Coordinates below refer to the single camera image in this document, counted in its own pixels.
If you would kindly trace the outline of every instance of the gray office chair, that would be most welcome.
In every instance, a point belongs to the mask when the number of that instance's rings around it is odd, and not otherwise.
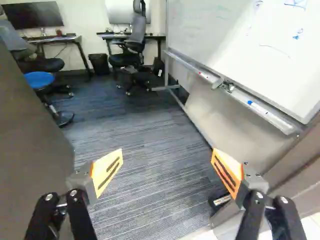
[[[111,43],[118,45],[123,49],[123,53],[112,54],[109,57],[109,63],[113,68],[113,75],[118,81],[118,68],[128,67],[127,72],[131,76],[131,84],[126,89],[126,93],[130,95],[130,89],[134,85],[139,85],[149,90],[148,81],[139,81],[137,74],[147,71],[144,64],[144,56],[142,54],[145,49],[145,33],[146,33],[146,3],[144,0],[133,1],[134,17],[132,21],[132,33],[127,40],[116,40]]]

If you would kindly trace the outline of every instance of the black trash can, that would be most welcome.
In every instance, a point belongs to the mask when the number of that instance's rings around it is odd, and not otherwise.
[[[110,73],[108,65],[108,55],[105,53],[95,53],[88,55],[93,66],[95,74],[98,76],[108,75]]]

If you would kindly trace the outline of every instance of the desk leg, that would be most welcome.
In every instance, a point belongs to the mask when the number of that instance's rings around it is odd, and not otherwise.
[[[82,46],[79,42],[76,42],[75,43],[79,49],[79,52],[80,52],[80,55],[81,55],[81,58],[82,58],[82,61],[83,61],[83,64],[85,66],[85,69],[88,73],[88,76],[89,76],[89,79],[91,79],[91,71],[90,71],[90,68],[89,68],[89,65],[88,65],[88,62],[87,62],[87,59],[86,59],[86,56],[84,54],[84,50],[82,49]]]
[[[46,55],[45,55],[45,49],[43,44],[41,44],[41,53],[42,53],[42,56],[45,58]]]
[[[110,47],[110,41],[108,39],[106,39],[105,42],[106,42],[106,46],[108,48],[108,52],[109,52],[109,56],[110,56],[112,54],[111,47]]]
[[[161,39],[157,39],[156,43],[158,45],[158,58],[161,60]]]

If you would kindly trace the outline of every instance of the office chair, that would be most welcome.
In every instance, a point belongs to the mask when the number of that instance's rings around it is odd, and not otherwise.
[[[33,56],[37,51],[37,47],[21,38],[8,20],[0,20],[0,37],[24,74],[31,72],[54,74],[65,66],[65,62],[60,58],[44,58],[42,56],[31,58],[30,56]],[[53,84],[50,89],[52,92],[74,96],[67,84]]]
[[[55,81],[54,75],[49,72],[33,71],[26,73],[24,77],[29,86],[35,91],[41,102],[47,107],[55,123],[60,128],[73,121],[75,114],[72,111],[57,111],[47,97],[47,94],[51,91],[50,88],[52,83]]]
[[[147,77],[140,78],[139,73],[149,72],[150,69],[144,67],[145,33],[146,33],[146,3],[144,0],[133,1],[133,21],[132,33],[127,40],[114,40],[111,43],[123,49],[123,53],[112,54],[109,56],[109,63],[113,68],[113,76],[118,82],[118,68],[124,68],[130,73],[130,85],[126,88],[126,94],[131,95],[130,90],[133,86],[140,86],[147,91],[150,90]]]

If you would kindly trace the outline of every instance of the blue stool seat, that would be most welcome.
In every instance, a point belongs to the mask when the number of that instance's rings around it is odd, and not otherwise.
[[[51,73],[45,71],[29,72],[24,77],[33,89],[43,89],[55,80],[55,77]]]

